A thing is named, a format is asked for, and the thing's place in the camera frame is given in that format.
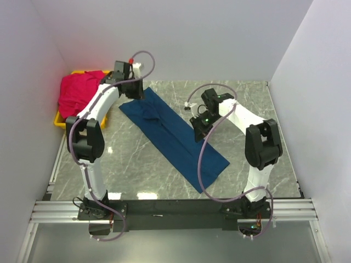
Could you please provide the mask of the blue t shirt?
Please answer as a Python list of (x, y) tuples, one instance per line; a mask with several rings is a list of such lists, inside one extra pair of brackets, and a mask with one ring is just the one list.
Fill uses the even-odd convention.
[(197, 164), (203, 141), (195, 141), (193, 129), (151, 88), (145, 89), (144, 94), (145, 99), (124, 103), (119, 109), (192, 187), (202, 193)]

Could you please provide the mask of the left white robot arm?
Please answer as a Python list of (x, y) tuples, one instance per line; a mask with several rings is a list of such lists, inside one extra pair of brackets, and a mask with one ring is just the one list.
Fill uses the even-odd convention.
[(144, 98), (142, 70), (143, 64), (133, 59), (129, 62), (116, 61), (114, 70), (100, 80), (87, 106), (76, 117), (66, 119), (67, 149), (83, 176), (83, 204), (97, 220), (106, 219), (110, 212), (100, 165), (105, 148), (101, 124), (121, 95), (137, 100)]

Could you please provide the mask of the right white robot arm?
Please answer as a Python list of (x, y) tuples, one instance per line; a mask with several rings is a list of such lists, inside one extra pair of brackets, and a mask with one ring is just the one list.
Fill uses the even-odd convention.
[(196, 105), (189, 100), (184, 104), (193, 114), (190, 123), (195, 141), (203, 142), (197, 163), (198, 181), (202, 180), (200, 166), (207, 141), (217, 126), (227, 119), (245, 135), (245, 157), (250, 168), (246, 187), (238, 198), (246, 201), (241, 204), (241, 214), (252, 219), (260, 212), (259, 205), (269, 192), (270, 173), (283, 153), (278, 124), (274, 119), (264, 119), (243, 107), (235, 93), (219, 95), (209, 88), (202, 93), (201, 99), (206, 108), (203, 113), (197, 113)]

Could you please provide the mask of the pink t shirt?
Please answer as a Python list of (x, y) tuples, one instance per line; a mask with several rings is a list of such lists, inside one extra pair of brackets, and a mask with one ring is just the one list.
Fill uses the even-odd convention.
[(105, 76), (103, 71), (97, 70), (63, 77), (58, 98), (58, 111), (62, 118), (77, 116), (93, 98)]

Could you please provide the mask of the yellow plastic bin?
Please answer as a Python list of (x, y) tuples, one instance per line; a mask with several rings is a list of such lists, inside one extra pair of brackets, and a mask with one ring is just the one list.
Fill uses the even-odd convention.
[[(76, 70), (76, 71), (72, 71), (72, 74), (83, 74), (84, 71), (83, 70)], [(101, 128), (105, 129), (107, 126), (107, 114), (104, 116), (102, 122), (101, 122)], [(57, 113), (55, 115), (54, 121), (53, 121), (54, 125), (56, 127), (62, 128), (65, 130), (66, 126), (65, 126), (65, 119), (61, 116), (59, 110), (57, 110)]]

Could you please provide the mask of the black base beam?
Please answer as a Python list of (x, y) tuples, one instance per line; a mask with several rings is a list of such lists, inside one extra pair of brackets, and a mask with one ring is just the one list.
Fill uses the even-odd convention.
[(77, 218), (90, 222), (112, 221), (114, 232), (213, 228), (236, 231), (241, 219), (268, 219), (271, 215), (271, 204), (266, 198), (254, 203), (246, 198), (229, 203), (211, 199), (110, 200), (108, 206), (119, 214), (112, 215), (95, 202), (84, 200)]

